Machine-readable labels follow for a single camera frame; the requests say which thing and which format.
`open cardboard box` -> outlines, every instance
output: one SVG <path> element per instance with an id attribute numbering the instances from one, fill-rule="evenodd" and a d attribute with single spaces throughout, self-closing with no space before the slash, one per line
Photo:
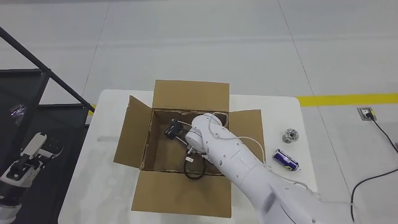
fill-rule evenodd
<path id="1" fill-rule="evenodd" d="M 171 119 L 191 123 L 215 111 L 229 114 L 228 129 L 235 135 L 264 145 L 261 111 L 229 112 L 229 84 L 157 80 L 152 108 L 130 96 L 114 162 L 141 170 L 131 210 L 231 217 L 230 181 L 208 162 L 204 177 L 186 178 L 186 148 L 164 135 Z M 242 141 L 261 159 L 256 143 Z M 200 174 L 200 158 L 193 158 L 188 173 Z"/>

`floor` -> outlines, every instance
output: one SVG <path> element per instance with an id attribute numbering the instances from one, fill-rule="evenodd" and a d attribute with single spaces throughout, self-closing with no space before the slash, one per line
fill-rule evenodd
<path id="1" fill-rule="evenodd" d="M 79 94 L 155 79 L 228 82 L 242 95 L 398 91 L 398 0 L 1 0 L 0 25 Z M 0 41 L 0 68 L 33 68 Z M 51 83 L 42 103 L 76 102 Z M 302 108 L 320 195 L 349 202 L 398 157 L 357 106 Z M 372 105 L 393 141 L 398 105 Z M 358 223 L 396 223 L 398 173 L 363 184 Z M 346 217 L 349 205 L 331 203 Z"/>

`black cable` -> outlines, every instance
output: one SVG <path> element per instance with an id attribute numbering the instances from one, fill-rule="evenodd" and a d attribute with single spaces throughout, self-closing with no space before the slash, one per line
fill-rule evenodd
<path id="1" fill-rule="evenodd" d="M 385 133 L 385 132 L 383 131 L 383 129 L 381 129 L 381 127 L 375 122 L 375 120 L 374 120 L 373 117 L 371 117 L 371 119 L 372 119 L 373 123 L 380 129 L 380 131 L 381 131 L 382 133 L 384 133 L 384 135 L 386 135 L 386 137 L 388 138 L 388 141 L 390 141 L 391 146 L 394 148 L 394 150 L 396 150 L 396 153 L 398 153 L 398 149 L 397 149 L 396 146 L 392 143 L 392 141 L 391 141 L 390 137 L 387 135 L 387 133 Z"/>
<path id="2" fill-rule="evenodd" d="M 394 170 L 392 170 L 392 171 L 390 171 L 390 172 L 387 172 L 387 173 L 384 173 L 384 174 L 381 174 L 381 175 L 377 175 L 377 176 L 375 176 L 375 177 L 370 177 L 370 178 L 368 178 L 368 179 L 362 180 L 362 181 L 359 182 L 357 185 L 355 185 L 355 187 L 354 187 L 354 189 L 353 189 L 353 193 L 351 193 L 351 218 L 353 219 L 353 222 L 355 222 L 354 213 L 353 213 L 353 204 L 354 204 L 354 193 L 355 193 L 356 188 L 357 188 L 359 185 L 361 185 L 362 183 L 366 182 L 366 181 L 369 181 L 369 180 L 371 180 L 371 179 L 375 179 L 375 178 L 378 178 L 378 177 L 382 177 L 382 176 L 385 176 L 385 175 L 389 175 L 389 174 L 394 173 L 394 172 L 396 172 L 396 171 L 398 171 L 398 169 L 394 169 Z"/>
<path id="3" fill-rule="evenodd" d="M 197 177 L 192 177 L 190 174 L 188 174 L 188 172 L 187 172 L 187 163 L 188 163 L 188 161 L 186 160 L 186 159 L 184 159 L 184 165 L 183 165 L 183 167 L 182 167 L 182 170 L 183 170 L 183 172 L 184 172 L 184 175 L 186 176 L 186 177 L 188 177 L 189 179 L 191 179 L 191 180 L 198 180 L 198 179 L 201 179 L 204 175 L 205 175 L 205 172 L 206 172 L 206 159 L 204 159 L 204 158 L 202 158 L 202 161 L 203 161 L 203 168 L 202 168 L 202 171 L 201 171 L 201 174 L 199 175 L 199 176 L 197 176 Z"/>
<path id="4" fill-rule="evenodd" d="M 366 114 L 366 117 L 370 118 L 370 119 L 373 121 L 373 123 L 376 124 L 376 126 L 380 129 L 380 131 L 382 131 L 382 132 L 384 133 L 384 135 L 386 135 L 386 137 L 388 138 L 388 141 L 390 142 L 391 146 L 394 148 L 394 150 L 396 151 L 396 153 L 398 153 L 398 149 L 397 149 L 397 148 L 395 147 L 395 145 L 392 143 L 390 137 L 387 135 L 386 132 L 383 131 L 383 129 L 381 129 L 381 127 L 380 127 L 380 126 L 376 123 L 376 121 L 374 120 L 373 114 L 367 113 L 367 114 Z M 397 171 L 398 171 L 398 169 L 394 169 L 394 170 L 392 170 L 392 171 L 390 171 L 390 172 L 386 172 L 386 173 L 381 174 L 381 175 L 376 175 L 376 176 L 374 176 L 374 177 L 370 177 L 370 178 L 364 179 L 364 180 L 360 181 L 359 183 L 357 183 L 357 184 L 355 185 L 355 187 L 354 187 L 354 189 L 353 189 L 353 192 L 351 193 L 351 219 L 353 219 L 353 222 L 355 222 L 354 213 L 353 213 L 353 204 L 354 204 L 354 194 L 355 194 L 356 188 L 358 188 L 358 186 L 360 186 L 361 184 L 363 184 L 363 183 L 366 182 L 366 181 L 369 181 L 369 180 L 375 179 L 375 178 L 379 178 L 379 177 L 384 177 L 385 175 L 389 175 L 389 174 L 394 173 L 394 172 L 397 172 Z"/>

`yellow stripe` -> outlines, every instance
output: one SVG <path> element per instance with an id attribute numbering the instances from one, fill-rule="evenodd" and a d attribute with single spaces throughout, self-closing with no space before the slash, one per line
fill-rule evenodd
<path id="1" fill-rule="evenodd" d="M 96 108 L 97 107 L 97 105 L 96 104 L 91 104 L 94 108 Z M 88 115 L 93 115 L 94 113 L 92 112 L 92 111 L 89 111 L 88 112 Z"/>
<path id="2" fill-rule="evenodd" d="M 300 101 L 302 107 L 396 104 L 398 103 L 398 93 L 300 96 L 297 99 Z"/>

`power outlet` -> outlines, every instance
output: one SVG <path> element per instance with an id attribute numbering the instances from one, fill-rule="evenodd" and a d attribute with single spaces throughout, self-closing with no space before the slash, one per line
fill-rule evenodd
<path id="1" fill-rule="evenodd" d="M 371 118 L 368 118 L 366 116 L 367 113 L 373 114 L 374 120 L 377 120 L 376 119 L 376 115 L 374 115 L 374 111 L 373 111 L 373 109 L 370 106 L 362 107 L 362 108 L 356 108 L 356 109 L 358 110 L 358 113 L 359 113 L 359 115 L 360 115 L 360 117 L 361 117 L 361 119 L 363 121 L 371 121 L 372 120 Z"/>

